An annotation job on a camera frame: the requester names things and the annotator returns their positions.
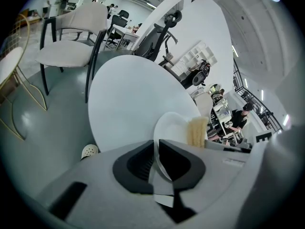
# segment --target person sitting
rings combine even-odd
[[[142,25],[142,23],[140,23],[138,26],[136,26],[136,27],[133,27],[132,28],[132,33],[133,34],[135,34],[137,31],[138,31],[138,29],[141,27],[141,25]]]
[[[240,111],[233,110],[232,111],[233,116],[230,120],[231,123],[229,122],[225,124],[224,127],[225,133],[228,135],[229,133],[242,130],[247,123],[247,120],[245,118],[247,117],[247,115],[250,113],[251,110],[253,110],[253,105],[251,103],[247,103],[243,107],[243,110]],[[209,137],[208,140],[214,141],[224,136],[225,136],[224,131],[220,130],[216,135]]]
[[[224,89],[212,93],[211,98],[213,100],[213,106],[215,106],[219,103],[220,100],[224,98]]]

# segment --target chair seat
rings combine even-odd
[[[83,67],[89,63],[93,47],[81,42],[56,41],[39,51],[36,61],[57,67]]]

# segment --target grey floor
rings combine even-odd
[[[33,60],[38,42],[35,38],[20,64],[29,81],[44,94],[39,66]],[[109,59],[128,51],[100,52],[96,71]],[[17,189],[35,198],[55,178],[79,162],[81,151],[94,143],[84,101],[87,66],[64,69],[46,68],[50,94],[45,96],[48,111],[40,108],[21,87],[9,99],[13,101],[13,119],[19,132],[26,138],[19,140],[0,123],[0,155]],[[0,116],[7,123],[9,103],[0,106]]]

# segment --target chair backrest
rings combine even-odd
[[[125,10],[121,10],[121,11],[118,13],[118,15],[119,15],[120,17],[124,17],[124,18],[127,18],[127,19],[128,19],[128,17],[129,17],[129,12],[126,12]]]
[[[117,15],[113,15],[111,25],[118,25],[121,27],[125,27],[127,25],[127,22],[128,22],[127,20],[125,20]]]
[[[107,8],[99,2],[85,3],[77,9],[56,17],[56,30],[79,29],[98,35],[107,29]]]
[[[164,27],[154,24],[153,30],[141,42],[139,48],[134,52],[134,55],[146,58],[147,54],[155,49],[163,30]]]
[[[142,41],[139,48],[134,52],[134,55],[138,55],[151,61],[155,61],[162,43],[164,42],[164,40],[166,40],[165,36],[168,33],[168,28],[176,26],[176,24],[181,19],[182,13],[177,10],[175,13],[169,14],[165,18],[165,27],[161,27],[160,25],[154,24],[154,29]]]
[[[121,26],[121,27],[125,27],[127,22],[128,22],[127,20],[124,20],[123,18],[121,18],[117,15],[113,15],[112,20],[111,20],[111,26],[107,30],[107,35],[109,35],[109,33],[111,32],[113,25],[118,25],[118,26]],[[115,33],[115,34],[116,34],[116,37],[118,39],[121,38],[121,36],[118,33]]]

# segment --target desk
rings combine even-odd
[[[38,15],[37,16],[29,16],[29,17],[27,17],[27,20],[28,20],[30,25],[36,24],[36,23],[40,22],[40,19],[41,19],[41,17],[38,16]],[[34,34],[36,34],[36,32],[37,32],[37,28],[38,28],[38,24],[36,24],[35,29],[32,30],[32,32]]]
[[[218,122],[219,122],[220,127],[221,127],[222,130],[224,131],[224,135],[227,135],[227,133],[226,133],[225,130],[224,130],[224,126],[223,126],[223,124],[221,123],[220,118],[219,118],[217,112],[214,110],[214,107],[213,107],[213,111],[214,111],[214,113],[215,113],[216,118],[218,119]]]
[[[111,32],[109,33],[108,37],[107,37],[107,40],[106,40],[106,43],[105,43],[105,46],[104,46],[104,49],[103,49],[103,50],[105,50],[106,47],[107,47],[107,48],[110,48],[110,49],[113,49],[112,47],[110,47],[109,45],[107,45],[108,39],[109,39],[109,37],[110,37],[110,35],[111,35],[113,29],[115,29],[115,32],[117,32],[119,35],[122,36],[122,38],[121,38],[120,42],[117,44],[115,50],[118,50],[118,49],[119,49],[120,44],[121,44],[121,42],[122,42],[123,40],[129,40],[130,42],[135,42],[135,41],[139,38],[138,35],[132,34],[132,33],[130,32],[129,29],[124,28],[124,27],[121,27],[121,26],[118,26],[118,25],[113,25],[113,26],[112,26],[112,30],[111,30]]]
[[[115,57],[98,70],[90,88],[88,111],[101,152],[153,140],[155,125],[166,112],[190,119],[201,116],[170,73],[133,55]]]

